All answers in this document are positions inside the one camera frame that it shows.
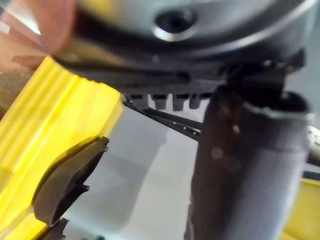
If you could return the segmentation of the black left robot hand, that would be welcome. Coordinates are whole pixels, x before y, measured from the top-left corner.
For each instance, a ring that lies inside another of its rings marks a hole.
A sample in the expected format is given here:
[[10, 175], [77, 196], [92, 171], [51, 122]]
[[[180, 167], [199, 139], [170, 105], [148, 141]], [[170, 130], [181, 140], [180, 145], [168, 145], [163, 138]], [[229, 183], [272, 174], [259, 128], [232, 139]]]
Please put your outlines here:
[[208, 99], [186, 237], [275, 240], [309, 155], [313, 113], [285, 90], [305, 64], [317, 0], [77, 0], [55, 59], [145, 116]]

